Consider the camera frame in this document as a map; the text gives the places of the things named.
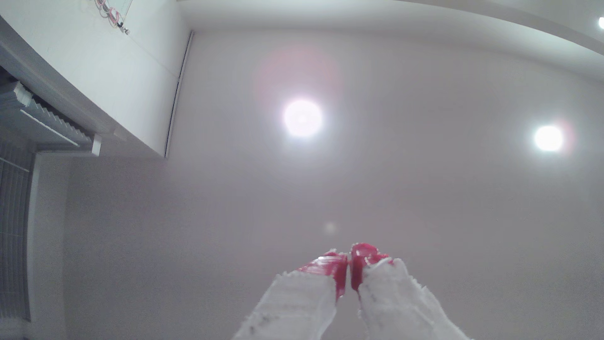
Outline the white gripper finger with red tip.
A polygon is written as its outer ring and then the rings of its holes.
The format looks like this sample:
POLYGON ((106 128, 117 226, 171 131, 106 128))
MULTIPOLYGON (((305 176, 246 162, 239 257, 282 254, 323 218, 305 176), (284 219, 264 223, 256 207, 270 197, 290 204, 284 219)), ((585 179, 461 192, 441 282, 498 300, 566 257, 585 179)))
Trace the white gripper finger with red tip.
POLYGON ((401 258, 368 243, 351 247, 351 288, 368 339, 470 339, 401 258))
POLYGON ((349 256, 331 250, 277 274, 232 339, 321 339, 345 293, 349 256))

